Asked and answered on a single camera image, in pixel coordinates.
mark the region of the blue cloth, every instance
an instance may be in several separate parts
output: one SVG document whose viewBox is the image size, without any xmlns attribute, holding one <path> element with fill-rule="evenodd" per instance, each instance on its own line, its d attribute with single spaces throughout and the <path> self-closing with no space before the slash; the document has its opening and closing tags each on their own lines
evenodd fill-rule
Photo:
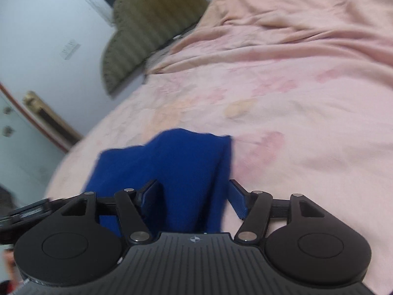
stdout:
<svg viewBox="0 0 393 295">
<path fill-rule="evenodd" d="M 215 233 L 221 227 L 230 163 L 230 136 L 174 129 L 144 146 L 102 152 L 86 191 L 109 197 L 157 179 L 164 196 L 155 213 L 144 219 L 152 233 Z M 100 223 L 118 232 L 115 218 L 106 216 Z"/>
</svg>

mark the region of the door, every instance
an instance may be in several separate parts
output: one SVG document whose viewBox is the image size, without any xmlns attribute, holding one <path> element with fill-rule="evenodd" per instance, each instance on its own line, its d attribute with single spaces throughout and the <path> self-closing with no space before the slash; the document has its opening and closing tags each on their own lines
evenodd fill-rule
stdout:
<svg viewBox="0 0 393 295">
<path fill-rule="evenodd" d="M 0 93 L 0 183 L 21 207 L 41 200 L 64 153 Z"/>
</svg>

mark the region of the pink bedsheet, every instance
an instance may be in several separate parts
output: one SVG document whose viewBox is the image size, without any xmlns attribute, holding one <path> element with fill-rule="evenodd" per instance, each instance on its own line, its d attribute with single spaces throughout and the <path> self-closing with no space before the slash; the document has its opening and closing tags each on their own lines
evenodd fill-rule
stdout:
<svg viewBox="0 0 393 295">
<path fill-rule="evenodd" d="M 234 137 L 247 190 L 303 193 L 371 245 L 393 290 L 393 0 L 214 0 L 146 85 L 72 149 L 48 190 L 83 189 L 99 153 L 181 127 Z M 226 208 L 223 231 L 241 221 Z"/>
</svg>

